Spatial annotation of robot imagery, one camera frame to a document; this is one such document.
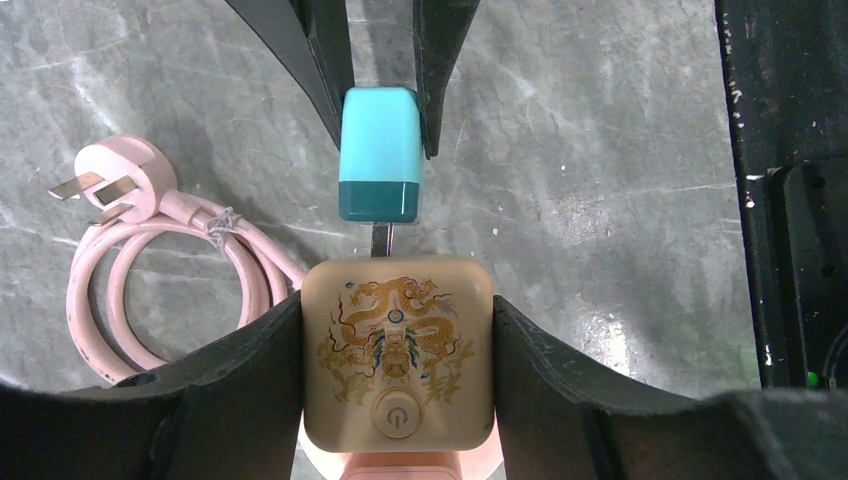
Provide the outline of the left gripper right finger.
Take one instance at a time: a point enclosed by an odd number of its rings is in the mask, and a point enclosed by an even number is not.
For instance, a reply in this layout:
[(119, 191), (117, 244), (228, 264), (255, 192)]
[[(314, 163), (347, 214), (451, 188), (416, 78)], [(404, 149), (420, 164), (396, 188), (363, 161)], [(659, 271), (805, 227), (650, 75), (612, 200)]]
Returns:
[(494, 300), (499, 438), (510, 479), (843, 479), (847, 394), (690, 399), (635, 381)]

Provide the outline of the round pink power socket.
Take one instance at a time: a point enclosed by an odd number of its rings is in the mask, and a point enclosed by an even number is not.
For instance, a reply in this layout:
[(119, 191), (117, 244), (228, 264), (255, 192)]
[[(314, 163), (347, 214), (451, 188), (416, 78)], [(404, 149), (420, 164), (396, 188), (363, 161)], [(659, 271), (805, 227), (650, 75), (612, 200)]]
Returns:
[(487, 479), (503, 463), (497, 425), (484, 443), (464, 451), (332, 453), (316, 447), (303, 427), (298, 443), (325, 479)]

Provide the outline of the tan cube socket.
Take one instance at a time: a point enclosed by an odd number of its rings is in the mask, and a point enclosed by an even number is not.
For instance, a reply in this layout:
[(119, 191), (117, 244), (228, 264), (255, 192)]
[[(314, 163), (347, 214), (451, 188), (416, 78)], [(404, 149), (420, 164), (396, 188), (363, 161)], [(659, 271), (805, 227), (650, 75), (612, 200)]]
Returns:
[(465, 451), (495, 423), (494, 285), (451, 255), (349, 258), (300, 290), (309, 440), (334, 452)]

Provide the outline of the teal cube adapter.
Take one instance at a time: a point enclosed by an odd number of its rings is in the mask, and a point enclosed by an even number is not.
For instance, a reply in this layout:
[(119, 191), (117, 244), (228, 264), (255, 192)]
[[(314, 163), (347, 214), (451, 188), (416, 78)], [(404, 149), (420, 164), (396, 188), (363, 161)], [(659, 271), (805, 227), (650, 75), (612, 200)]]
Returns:
[(388, 257), (394, 227), (419, 214), (423, 142), (416, 93), (406, 87), (354, 87), (344, 97), (338, 212), (371, 226), (370, 255)]

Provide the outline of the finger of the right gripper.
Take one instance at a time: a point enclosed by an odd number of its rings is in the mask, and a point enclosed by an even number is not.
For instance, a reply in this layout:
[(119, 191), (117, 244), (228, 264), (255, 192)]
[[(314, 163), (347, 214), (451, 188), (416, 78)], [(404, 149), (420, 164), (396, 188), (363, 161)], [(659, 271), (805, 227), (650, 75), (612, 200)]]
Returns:
[(344, 0), (227, 0), (307, 95), (335, 145), (354, 86)]
[(413, 45), (425, 156), (438, 155), (448, 84), (479, 0), (414, 0)]

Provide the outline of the salmon cube plug adapter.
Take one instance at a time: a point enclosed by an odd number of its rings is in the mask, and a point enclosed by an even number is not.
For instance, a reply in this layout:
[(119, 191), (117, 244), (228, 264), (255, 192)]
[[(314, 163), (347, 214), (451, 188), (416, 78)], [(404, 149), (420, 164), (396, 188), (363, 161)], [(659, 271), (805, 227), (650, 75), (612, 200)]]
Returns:
[(355, 453), (343, 470), (343, 480), (459, 480), (452, 452)]

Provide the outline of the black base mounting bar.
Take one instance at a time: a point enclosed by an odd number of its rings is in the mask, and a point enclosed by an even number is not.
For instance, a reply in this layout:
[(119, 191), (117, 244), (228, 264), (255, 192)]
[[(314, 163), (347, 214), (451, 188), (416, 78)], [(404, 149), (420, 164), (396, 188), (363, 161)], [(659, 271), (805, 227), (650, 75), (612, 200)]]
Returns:
[(847, 5), (719, 1), (765, 387), (847, 385)]

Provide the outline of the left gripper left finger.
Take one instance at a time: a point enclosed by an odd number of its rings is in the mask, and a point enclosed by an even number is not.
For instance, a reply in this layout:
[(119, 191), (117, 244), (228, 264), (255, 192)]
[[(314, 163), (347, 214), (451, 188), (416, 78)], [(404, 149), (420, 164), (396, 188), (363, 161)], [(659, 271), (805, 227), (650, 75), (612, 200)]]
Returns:
[(304, 405), (300, 298), (109, 388), (1, 390), (5, 479), (287, 479)]

